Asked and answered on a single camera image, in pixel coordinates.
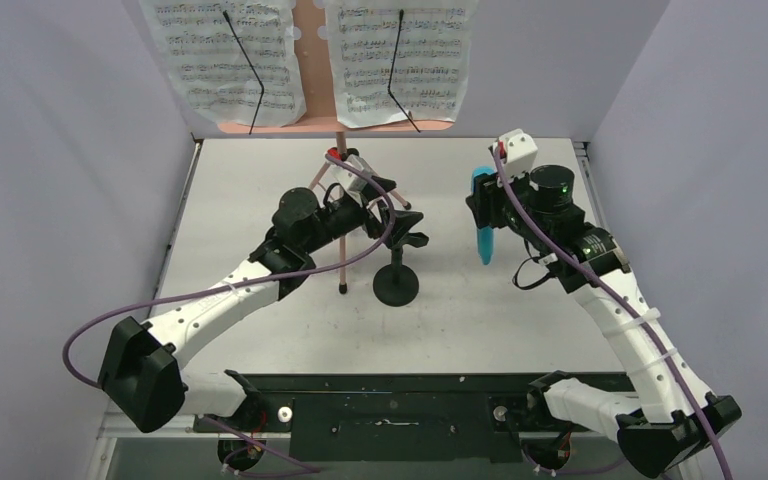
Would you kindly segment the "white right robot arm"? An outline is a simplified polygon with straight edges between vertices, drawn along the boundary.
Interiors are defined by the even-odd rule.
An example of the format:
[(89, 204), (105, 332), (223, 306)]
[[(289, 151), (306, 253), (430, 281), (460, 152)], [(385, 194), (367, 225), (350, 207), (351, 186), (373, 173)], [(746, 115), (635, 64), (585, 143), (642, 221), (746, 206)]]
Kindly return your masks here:
[(740, 407), (714, 393), (667, 338), (614, 237), (574, 203), (574, 180), (558, 165), (513, 178), (479, 168), (466, 200), (481, 256), (492, 253), (493, 230), (519, 235), (529, 260), (590, 315), (632, 383), (632, 395), (623, 396), (562, 371), (547, 374), (528, 387), (528, 421), (540, 429), (565, 421), (600, 433), (649, 478), (708, 449), (724, 462), (721, 436), (741, 418)]

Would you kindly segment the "turquoise toy microphone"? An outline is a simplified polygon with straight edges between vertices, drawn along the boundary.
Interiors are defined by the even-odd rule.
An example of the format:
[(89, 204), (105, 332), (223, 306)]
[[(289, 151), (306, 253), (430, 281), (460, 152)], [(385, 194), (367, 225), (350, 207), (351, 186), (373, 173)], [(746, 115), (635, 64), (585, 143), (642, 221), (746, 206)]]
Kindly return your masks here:
[[(482, 174), (491, 174), (493, 169), (488, 166), (480, 166), (473, 170), (472, 179)], [(482, 227), (476, 230), (476, 248), (483, 265), (489, 265), (494, 253), (494, 232), (491, 227)]]

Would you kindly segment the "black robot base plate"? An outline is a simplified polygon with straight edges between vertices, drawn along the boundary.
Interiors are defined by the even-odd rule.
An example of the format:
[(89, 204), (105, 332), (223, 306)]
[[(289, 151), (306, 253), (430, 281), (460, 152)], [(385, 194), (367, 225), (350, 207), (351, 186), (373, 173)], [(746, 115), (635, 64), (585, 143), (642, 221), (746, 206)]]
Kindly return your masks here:
[(265, 441), (284, 434), (291, 457), (307, 462), (515, 462), (560, 434), (585, 426), (526, 407), (533, 374), (250, 375), (233, 387), (247, 395), (224, 422)]

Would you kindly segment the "black microphone stand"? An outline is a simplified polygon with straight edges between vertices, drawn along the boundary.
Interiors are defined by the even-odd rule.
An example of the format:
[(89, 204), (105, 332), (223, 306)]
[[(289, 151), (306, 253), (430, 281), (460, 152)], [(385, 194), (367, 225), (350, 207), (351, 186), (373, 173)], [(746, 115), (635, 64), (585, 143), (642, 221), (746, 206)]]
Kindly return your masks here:
[(380, 268), (373, 279), (373, 293), (384, 305), (402, 307), (419, 293), (416, 273), (403, 263), (404, 247), (423, 248), (429, 237), (421, 232), (407, 233), (390, 248), (390, 263)]

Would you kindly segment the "white sheet music paper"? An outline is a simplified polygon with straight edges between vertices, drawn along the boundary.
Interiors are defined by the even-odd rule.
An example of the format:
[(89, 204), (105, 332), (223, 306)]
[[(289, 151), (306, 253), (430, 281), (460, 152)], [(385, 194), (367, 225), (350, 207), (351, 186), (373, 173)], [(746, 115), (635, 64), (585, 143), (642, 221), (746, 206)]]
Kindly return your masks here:
[(284, 127), (306, 112), (292, 1), (142, 1), (171, 86), (205, 119)]
[(327, 1), (335, 111), (345, 127), (453, 123), (468, 88), (476, 1)]

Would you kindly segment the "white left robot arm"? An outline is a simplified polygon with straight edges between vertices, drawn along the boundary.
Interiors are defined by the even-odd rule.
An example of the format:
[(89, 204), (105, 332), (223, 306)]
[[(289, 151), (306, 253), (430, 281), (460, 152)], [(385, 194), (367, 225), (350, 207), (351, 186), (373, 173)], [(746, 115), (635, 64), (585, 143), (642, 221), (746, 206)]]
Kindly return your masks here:
[(316, 269), (314, 252), (357, 229), (389, 249), (425, 244), (427, 236), (413, 229), (423, 217), (390, 209), (370, 185), (327, 203), (306, 187), (286, 191), (264, 241), (212, 294), (144, 322), (126, 317), (115, 325), (98, 376), (101, 390), (142, 433), (178, 414), (214, 415), (233, 430), (250, 428), (259, 405), (240, 375), (191, 375), (186, 365), (234, 324), (299, 288)]

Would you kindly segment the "pink perforated music stand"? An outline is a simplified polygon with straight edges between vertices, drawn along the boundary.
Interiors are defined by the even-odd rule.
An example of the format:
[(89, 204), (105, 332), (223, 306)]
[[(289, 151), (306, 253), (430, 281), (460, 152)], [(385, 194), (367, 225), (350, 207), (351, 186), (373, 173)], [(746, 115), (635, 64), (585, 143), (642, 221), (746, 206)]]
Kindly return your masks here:
[[(221, 123), (219, 129), (224, 133), (324, 133), (335, 135), (336, 145), (328, 152), (337, 153), (342, 160), (349, 154), (357, 154), (356, 149), (346, 145), (345, 134), (347, 127), (339, 123), (336, 116), (335, 94), (328, 48), (323, 39), (316, 36), (315, 28), (325, 24), (325, 13), (314, 6), (297, 6), (293, 10), (296, 20), (300, 21), (302, 39), (295, 41), (295, 53), (299, 59), (303, 92), (309, 109), (296, 123), (284, 127), (254, 127), (236, 123)], [(257, 260), (265, 260), (269, 267), (282, 275), (279, 295), (286, 297), (302, 285), (312, 274), (315, 264), (311, 257), (316, 250), (337, 242), (339, 245), (339, 261), (335, 268), (339, 272), (339, 290), (348, 290), (346, 267), (348, 265), (346, 236), (330, 240), (317, 219), (317, 213), (326, 202), (348, 195), (343, 188), (334, 183), (327, 187), (322, 199), (314, 197), (315, 189), (320, 179), (329, 170), (330, 164), (325, 164), (311, 180), (307, 188), (296, 188), (285, 194), (280, 201), (274, 216), (278, 225), (271, 228), (264, 243), (254, 252)], [(362, 207), (367, 207), (373, 215), (386, 223), (385, 232), (377, 244), (384, 245), (394, 220), (388, 217), (394, 210), (413, 210), (411, 204), (397, 190), (384, 196), (363, 196), (355, 199)]]

